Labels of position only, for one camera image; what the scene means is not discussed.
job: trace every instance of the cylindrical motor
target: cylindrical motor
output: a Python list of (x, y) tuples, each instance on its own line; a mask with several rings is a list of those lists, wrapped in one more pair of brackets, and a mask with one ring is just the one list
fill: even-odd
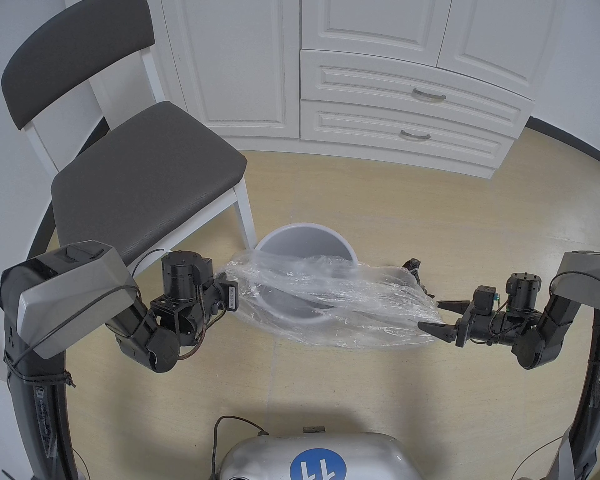
[(174, 251), (163, 257), (163, 291), (166, 297), (179, 301), (196, 298), (194, 255), (198, 257), (190, 251)]
[(512, 274), (506, 281), (508, 294), (507, 311), (527, 312), (535, 309), (542, 279), (537, 275), (525, 273)]

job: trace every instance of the chair seat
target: chair seat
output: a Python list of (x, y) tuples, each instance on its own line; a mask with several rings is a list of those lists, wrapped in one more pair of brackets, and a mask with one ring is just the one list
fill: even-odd
[(126, 265), (236, 185), (246, 159), (168, 101), (130, 118), (52, 182), (61, 245), (98, 240)]

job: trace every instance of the blue circle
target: blue circle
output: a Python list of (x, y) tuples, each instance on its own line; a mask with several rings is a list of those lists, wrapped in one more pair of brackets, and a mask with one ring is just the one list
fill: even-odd
[(344, 480), (346, 462), (326, 448), (305, 450), (290, 465), (292, 480)]

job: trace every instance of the gray chair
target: gray chair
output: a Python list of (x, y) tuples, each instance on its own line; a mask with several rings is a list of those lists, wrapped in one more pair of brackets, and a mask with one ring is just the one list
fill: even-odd
[[(133, 266), (151, 250), (173, 248), (234, 205), (244, 244), (254, 248), (246, 159), (164, 100), (153, 44), (146, 0), (82, 0), (37, 29), (4, 70), (2, 93), (10, 115), (53, 177), (59, 242), (98, 240)], [(32, 120), (76, 85), (138, 51), (157, 103), (59, 171)], [(137, 272), (159, 256), (145, 258)]]

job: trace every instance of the transparent plastic bag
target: transparent plastic bag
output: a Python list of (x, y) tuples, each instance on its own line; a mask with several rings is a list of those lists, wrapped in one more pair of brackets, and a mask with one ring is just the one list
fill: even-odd
[(408, 348), (435, 340), (418, 321), (442, 321), (406, 268), (245, 250), (220, 272), (239, 283), (238, 318), (311, 345)]

